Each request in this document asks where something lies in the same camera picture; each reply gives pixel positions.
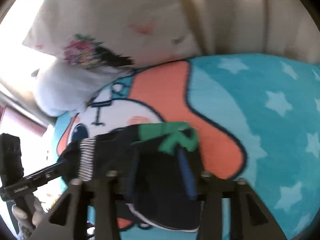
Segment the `person's left hand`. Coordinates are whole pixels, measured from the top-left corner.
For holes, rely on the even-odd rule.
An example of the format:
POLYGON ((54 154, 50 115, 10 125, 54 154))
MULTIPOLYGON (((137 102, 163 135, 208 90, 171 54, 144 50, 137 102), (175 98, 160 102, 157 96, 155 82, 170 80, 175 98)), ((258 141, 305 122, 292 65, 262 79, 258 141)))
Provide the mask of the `person's left hand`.
POLYGON ((17 235, 17 239, 29 239, 32 234, 31 224, 37 227, 46 215, 46 212, 44 211, 40 200, 34 195, 32 195, 31 203, 33 204, 35 209, 35 212, 31 217, 28 216, 27 213, 21 208, 17 207, 16 204, 14 204, 11 208, 12 214, 18 221, 19 232, 17 235))

